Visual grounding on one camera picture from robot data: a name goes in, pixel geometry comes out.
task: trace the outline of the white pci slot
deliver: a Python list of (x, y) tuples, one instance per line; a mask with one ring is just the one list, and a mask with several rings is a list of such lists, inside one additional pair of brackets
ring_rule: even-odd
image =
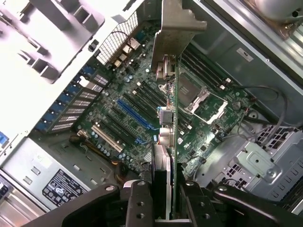
[(123, 150), (123, 147), (119, 146), (116, 142), (114, 142), (111, 138), (109, 138), (98, 126), (93, 125), (91, 129), (98, 134), (101, 138), (103, 138), (107, 143), (110, 144), (116, 151), (121, 153)]

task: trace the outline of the motherboard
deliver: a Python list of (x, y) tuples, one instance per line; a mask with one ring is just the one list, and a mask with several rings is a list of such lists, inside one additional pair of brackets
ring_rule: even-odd
[[(167, 83), (155, 82), (151, 72), (157, 28), (147, 26), (134, 35), (112, 61), (103, 66), (92, 58), (83, 73), (101, 74), (107, 87), (74, 125), (104, 156), (123, 161), (135, 172), (152, 158), (159, 141), (160, 106), (167, 106)], [(178, 61), (178, 162), (192, 177), (212, 150), (253, 105), (254, 99), (232, 86), (228, 75), (190, 44)]]

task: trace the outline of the expansion card bracket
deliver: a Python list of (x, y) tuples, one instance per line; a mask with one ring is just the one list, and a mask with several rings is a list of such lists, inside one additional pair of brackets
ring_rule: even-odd
[(206, 30), (207, 22), (195, 19), (190, 9), (182, 8), (182, 0), (162, 0), (162, 27), (155, 35), (151, 70), (162, 68), (164, 56), (177, 59), (192, 38)]

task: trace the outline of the green circuit board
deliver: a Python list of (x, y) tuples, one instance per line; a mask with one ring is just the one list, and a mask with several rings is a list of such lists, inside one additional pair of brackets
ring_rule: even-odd
[[(151, 159), (151, 143), (158, 142), (160, 127), (157, 107), (167, 104), (166, 94), (160, 89), (163, 85), (157, 84), (154, 73), (150, 72), (154, 30), (149, 27), (140, 32), (141, 37), (144, 36), (138, 40), (141, 47), (128, 55), (115, 70), (107, 70), (97, 60), (91, 59), (90, 64), (103, 73), (108, 72), (112, 81), (75, 124), (75, 130), (85, 130), (90, 135), (89, 140), (101, 152), (113, 160), (124, 161), (136, 172), (140, 172), (142, 162)], [(222, 81), (228, 78), (204, 56), (203, 61), (208, 61), (212, 72), (217, 73)], [(186, 106), (179, 102), (178, 162), (183, 163), (185, 176), (192, 176), (253, 103), (244, 90), (209, 86), (208, 81), (197, 76), (182, 61), (178, 69), (179, 78), (186, 78), (196, 90), (207, 88), (210, 92), (195, 111), (197, 116), (185, 111)], [(224, 101), (227, 104), (221, 116), (211, 124), (204, 122), (218, 112)], [(102, 130), (103, 137), (92, 129), (93, 126)]]

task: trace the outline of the label sticker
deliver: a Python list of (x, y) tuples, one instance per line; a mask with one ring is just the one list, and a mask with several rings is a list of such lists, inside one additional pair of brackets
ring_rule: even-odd
[(248, 62), (251, 62), (253, 59), (253, 57), (251, 57), (246, 51), (244, 51), (242, 48), (239, 48), (237, 50), (237, 52), (243, 57), (245, 58)]
[(42, 194), (57, 207), (86, 192), (87, 190), (61, 169), (42, 190)]
[(36, 155), (35, 161), (40, 163), (46, 169), (48, 169), (52, 164), (52, 161), (46, 155), (40, 153)]

